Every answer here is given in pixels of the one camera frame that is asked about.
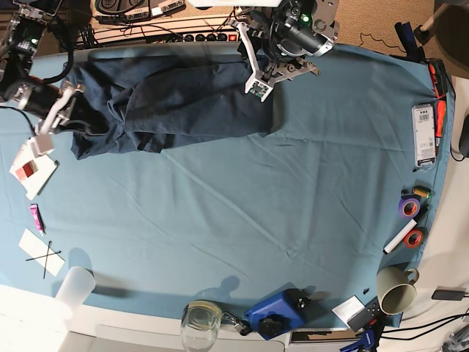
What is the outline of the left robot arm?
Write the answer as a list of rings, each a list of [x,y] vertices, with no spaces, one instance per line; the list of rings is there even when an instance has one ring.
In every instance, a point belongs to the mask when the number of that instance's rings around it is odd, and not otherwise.
[[[274,85],[304,73],[320,74],[309,56],[322,56],[339,36],[338,1],[280,1],[274,8],[246,8],[231,21],[238,51],[251,66],[245,92],[267,97]]]

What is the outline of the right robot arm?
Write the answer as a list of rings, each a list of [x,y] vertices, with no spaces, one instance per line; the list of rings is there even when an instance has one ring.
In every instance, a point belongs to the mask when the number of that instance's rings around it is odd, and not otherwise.
[[[74,56],[68,27],[59,17],[60,1],[14,1],[18,9],[1,40],[1,108],[21,114],[32,136],[73,131],[102,136],[106,119],[89,105],[85,86],[70,81]],[[53,33],[67,52],[61,73],[50,78],[29,74],[43,32]]]

